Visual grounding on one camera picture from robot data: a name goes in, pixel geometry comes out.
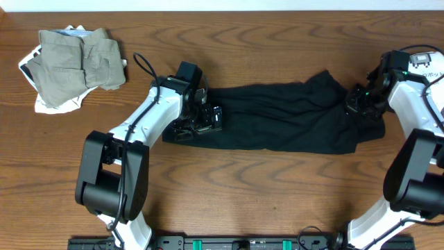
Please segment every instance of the black cable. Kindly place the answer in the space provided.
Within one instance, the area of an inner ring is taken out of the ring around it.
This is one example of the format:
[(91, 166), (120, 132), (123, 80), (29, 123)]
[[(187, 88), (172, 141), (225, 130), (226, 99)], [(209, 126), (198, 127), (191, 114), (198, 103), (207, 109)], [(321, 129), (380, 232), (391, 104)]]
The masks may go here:
[(300, 232), (299, 235), (298, 235), (298, 244), (299, 244), (299, 246), (302, 247), (304, 250), (311, 250), (311, 249), (308, 249), (307, 247), (305, 247), (302, 243), (300, 243), (300, 236), (301, 236), (302, 233), (304, 233), (304, 231), (307, 230), (308, 228), (314, 228), (314, 229), (316, 229), (316, 230), (318, 230), (319, 232), (322, 233), (322, 230), (320, 230), (320, 229), (319, 229), (318, 227), (316, 227), (316, 226), (307, 226), (306, 228), (302, 229), (301, 232)]
[[(140, 62), (137, 60), (136, 56), (139, 56), (146, 63), (146, 65), (148, 65), (148, 67), (150, 68), (150, 71), (148, 71), (144, 66), (142, 66), (140, 64)], [(117, 208), (117, 214), (116, 214), (114, 221), (111, 223), (111, 225), (107, 225), (106, 230), (109, 232), (114, 231), (116, 229), (116, 226), (122, 217), (123, 207), (124, 207), (124, 203), (126, 201), (126, 195), (124, 194), (125, 193), (125, 177), (126, 177), (126, 156), (127, 156), (126, 151), (128, 148), (128, 141), (130, 139), (131, 133), (133, 133), (134, 127), (139, 122), (139, 120), (159, 101), (159, 97), (160, 97), (159, 79), (157, 78), (157, 74), (155, 73), (153, 67), (151, 67), (151, 64), (149, 63), (149, 61), (147, 61), (147, 59), (145, 59), (145, 57), (143, 57), (143, 55), (141, 55), (140, 53), (136, 53), (136, 52), (134, 52), (133, 58), (134, 58), (134, 61), (137, 63), (137, 65), (139, 65), (139, 67), (141, 67), (146, 73), (148, 73), (149, 75), (154, 77), (155, 84), (157, 87), (157, 93), (154, 97), (153, 102), (150, 103), (150, 105), (148, 107), (146, 107), (145, 110), (142, 111), (140, 113), (140, 115), (137, 116), (137, 118), (128, 126), (128, 131), (126, 132), (125, 140), (123, 141), (123, 151), (122, 151), (122, 159), (121, 159), (121, 180), (120, 180), (121, 185), (120, 185), (119, 206)]]
[[(444, 52), (439, 49), (438, 47), (432, 46), (432, 45), (428, 45), (428, 44), (416, 44), (416, 45), (411, 45), (411, 46), (407, 46), (404, 47), (402, 49), (400, 49), (401, 51), (404, 51), (406, 49), (412, 49), (412, 48), (430, 48), (430, 49), (434, 49), (435, 51), (441, 53), (444, 56)], [(427, 90), (435, 83), (439, 82), (441, 79), (444, 78), (444, 75), (439, 76), (437, 79), (433, 80), (432, 82), (430, 82), (429, 84), (427, 84), (424, 89), (422, 90), (421, 93), (421, 97), (422, 97), (422, 101), (424, 101), (425, 106), (427, 107), (428, 111), (430, 114), (432, 114), (433, 119), (436, 122), (436, 125), (441, 129), (441, 131), (444, 133), (444, 124), (443, 122), (439, 119), (438, 115), (434, 112), (432, 105), (429, 102), (429, 99), (427, 98)]]

